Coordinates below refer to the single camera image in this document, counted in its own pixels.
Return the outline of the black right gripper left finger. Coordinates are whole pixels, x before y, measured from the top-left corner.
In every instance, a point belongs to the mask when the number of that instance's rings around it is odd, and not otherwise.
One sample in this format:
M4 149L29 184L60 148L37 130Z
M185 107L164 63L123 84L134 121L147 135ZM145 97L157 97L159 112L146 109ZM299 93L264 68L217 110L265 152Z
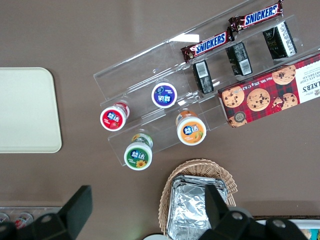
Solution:
M81 186L57 213L47 213L17 229L13 222L0 224L2 240L75 240L93 211L92 187Z

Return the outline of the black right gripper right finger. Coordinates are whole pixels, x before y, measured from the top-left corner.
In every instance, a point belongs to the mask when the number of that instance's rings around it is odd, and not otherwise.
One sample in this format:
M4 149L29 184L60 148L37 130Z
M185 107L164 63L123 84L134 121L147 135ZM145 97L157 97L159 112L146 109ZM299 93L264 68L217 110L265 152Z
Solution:
M214 185L205 186L205 210L211 228L201 240L305 240L306 236L291 221L272 217L258 223L240 208L231 209Z

